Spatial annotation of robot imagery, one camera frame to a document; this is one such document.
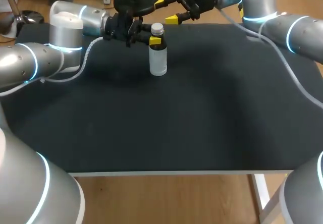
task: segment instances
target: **bottle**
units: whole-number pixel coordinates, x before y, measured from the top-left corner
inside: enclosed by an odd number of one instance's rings
[[[164,39],[164,27],[161,23],[152,24],[151,36],[149,43],[150,73],[154,76],[162,76],[167,72],[167,44]]]

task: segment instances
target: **black mat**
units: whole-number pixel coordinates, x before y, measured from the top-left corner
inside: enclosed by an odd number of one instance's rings
[[[30,25],[17,42],[47,36],[48,25]],[[12,130],[69,172],[291,170],[323,150],[323,111],[269,46],[231,25],[166,27],[166,38],[165,76],[149,74],[146,46],[100,42],[74,82],[4,98]],[[314,62],[284,52],[323,100]]]

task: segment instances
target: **yellow tape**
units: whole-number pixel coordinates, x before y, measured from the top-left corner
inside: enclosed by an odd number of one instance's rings
[[[152,45],[158,45],[158,44],[161,44],[161,38],[159,37],[154,37],[154,36],[151,36],[150,39],[149,39],[149,45],[152,46]]]

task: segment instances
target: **black cable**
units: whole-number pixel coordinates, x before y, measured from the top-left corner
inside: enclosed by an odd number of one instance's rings
[[[16,40],[16,39],[12,39],[12,40],[9,40],[9,41],[0,41],[0,43],[8,43],[8,42],[12,42],[14,40]]]

